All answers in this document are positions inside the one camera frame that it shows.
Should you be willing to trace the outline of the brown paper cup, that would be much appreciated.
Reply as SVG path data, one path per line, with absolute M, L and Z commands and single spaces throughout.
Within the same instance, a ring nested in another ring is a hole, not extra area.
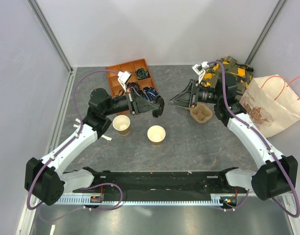
M 130 119 L 126 115 L 116 116 L 112 121 L 112 125 L 120 135 L 125 136 L 130 132 Z
M 165 139 L 166 131 L 162 126 L 154 125 L 147 131 L 147 137 L 154 146 L 161 145 Z

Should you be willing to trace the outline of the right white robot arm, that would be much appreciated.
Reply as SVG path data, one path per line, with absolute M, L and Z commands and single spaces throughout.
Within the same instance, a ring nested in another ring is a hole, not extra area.
M 258 131 L 236 96 L 238 85 L 232 74 L 218 79 L 216 87 L 203 87 L 191 79 L 187 87 L 170 99 L 169 104 L 191 108 L 199 102 L 213 103 L 218 120 L 234 133 L 254 159 L 257 170 L 241 170 L 233 167 L 224 171 L 217 182 L 222 192 L 235 187 L 254 191 L 265 201 L 295 188 L 298 162 L 293 156 L 284 156 Z

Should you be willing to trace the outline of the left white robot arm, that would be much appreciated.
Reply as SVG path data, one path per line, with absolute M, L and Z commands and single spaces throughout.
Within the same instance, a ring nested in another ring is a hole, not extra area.
M 97 88 L 91 92 L 88 104 L 85 118 L 79 121 L 80 125 L 63 143 L 41 159 L 31 158 L 27 162 L 24 187 L 28 192 L 28 204 L 32 196 L 51 206 L 64 193 L 80 188 L 97 192 L 101 181 L 91 170 L 84 168 L 67 173 L 67 166 L 104 135 L 111 125 L 109 115 L 124 111 L 133 115 L 152 112 L 157 118 L 164 110 L 164 99 L 160 95 L 154 101 L 148 101 L 133 90 L 125 96 L 112 98 L 105 89 Z

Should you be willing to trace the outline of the black plastic cup lid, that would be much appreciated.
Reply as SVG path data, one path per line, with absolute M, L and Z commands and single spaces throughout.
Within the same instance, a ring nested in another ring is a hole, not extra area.
M 154 118 L 158 118 L 158 117 L 162 116 L 163 111 L 164 111 L 164 106 L 165 106 L 164 99 L 160 95 L 157 95 L 154 98 L 153 103 L 156 105 L 156 110 L 154 110 L 152 112 L 152 116 Z

